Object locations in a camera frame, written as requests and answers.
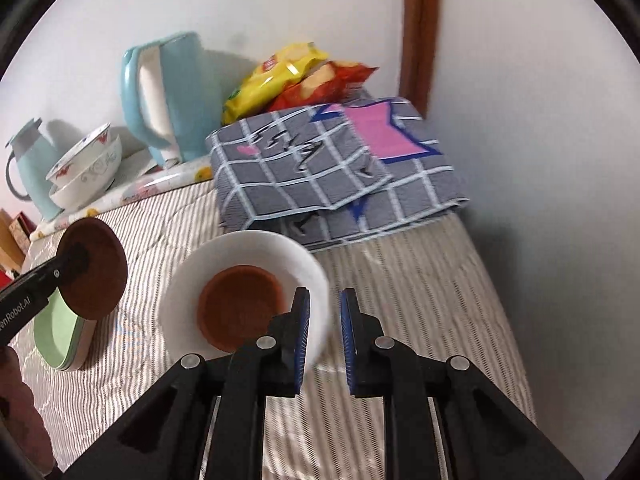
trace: blue thermos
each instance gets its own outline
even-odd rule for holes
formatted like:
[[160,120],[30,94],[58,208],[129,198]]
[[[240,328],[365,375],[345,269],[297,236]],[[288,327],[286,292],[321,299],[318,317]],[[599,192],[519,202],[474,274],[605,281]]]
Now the blue thermos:
[[[38,127],[42,119],[31,119],[7,143],[12,152],[6,162],[4,176],[11,193],[24,202],[33,202],[45,220],[54,219],[61,211],[49,198],[53,184],[46,179],[47,173],[60,160],[62,154],[42,136]],[[22,185],[27,194],[18,193],[9,176],[9,163],[15,158]]]

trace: bowl rim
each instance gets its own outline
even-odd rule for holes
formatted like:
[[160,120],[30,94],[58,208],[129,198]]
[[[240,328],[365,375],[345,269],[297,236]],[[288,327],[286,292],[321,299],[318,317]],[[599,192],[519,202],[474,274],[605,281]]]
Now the bowl rim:
[[90,134],[84,136],[82,139],[78,140],[78,142],[76,142],[71,148],[69,148],[66,153],[61,156],[58,161],[53,165],[53,168],[51,168],[49,170],[49,173],[47,173],[47,176],[45,177],[46,180],[51,180],[55,174],[60,171],[60,169],[64,166],[66,166],[68,163],[71,162],[71,160],[76,156],[79,155],[80,152],[82,152],[82,150],[84,150],[87,146],[89,146],[90,144],[93,143],[93,141],[95,139],[97,139],[101,134],[103,134],[104,132],[108,132],[109,128],[111,127],[111,123],[104,123],[102,126],[99,126],[98,128],[96,128],[94,131],[92,131]]
[[51,188],[49,189],[49,196],[51,197],[51,196],[55,195],[57,192],[65,189],[65,187],[71,186],[76,180],[78,180],[78,178],[80,178],[81,176],[83,176],[86,173],[86,170],[88,170],[92,165],[94,165],[96,162],[98,162],[98,160],[100,160],[101,158],[106,156],[107,153],[108,153],[109,148],[111,146],[113,146],[116,142],[120,142],[120,136],[119,135],[116,135],[116,137],[111,141],[111,143],[107,144],[107,146],[105,147],[104,151],[100,155],[98,155],[93,162],[91,162],[86,168],[84,168],[84,170],[82,170],[80,173],[78,173],[75,177],[73,177],[64,186],[58,187],[55,184],[55,182],[52,183],[51,184]]

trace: folded blanket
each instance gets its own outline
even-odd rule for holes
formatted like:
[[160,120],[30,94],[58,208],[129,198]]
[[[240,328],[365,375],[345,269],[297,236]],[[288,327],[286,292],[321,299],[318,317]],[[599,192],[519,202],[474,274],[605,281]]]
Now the folded blanket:
[[226,228],[281,232],[310,249],[394,232],[467,200],[402,98],[261,114],[207,145]]

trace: white wall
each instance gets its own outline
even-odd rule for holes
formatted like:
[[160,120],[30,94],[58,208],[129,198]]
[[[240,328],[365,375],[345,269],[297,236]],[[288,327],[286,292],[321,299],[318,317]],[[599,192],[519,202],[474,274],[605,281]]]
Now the white wall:
[[[64,149],[107,121],[124,126],[122,54],[180,30],[196,30],[207,49],[238,56],[221,58],[227,91],[256,60],[287,43],[313,40],[337,59],[380,66],[368,87],[393,94],[401,16],[402,0],[57,0],[0,80],[0,142],[31,117],[42,117],[41,130]],[[138,146],[130,140],[129,151]],[[19,184],[14,166],[12,176]],[[0,206],[40,217],[4,182]]]
[[640,430],[640,66],[593,0],[444,0],[428,120],[540,428],[588,479]]

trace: yellow chip bag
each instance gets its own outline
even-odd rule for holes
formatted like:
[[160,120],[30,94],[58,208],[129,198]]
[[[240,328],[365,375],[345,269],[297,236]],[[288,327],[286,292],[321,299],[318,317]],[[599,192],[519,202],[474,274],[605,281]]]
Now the yellow chip bag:
[[328,57],[313,43],[293,43],[277,51],[229,96],[222,110],[222,123],[231,124],[259,112],[285,86],[299,83],[311,68]]

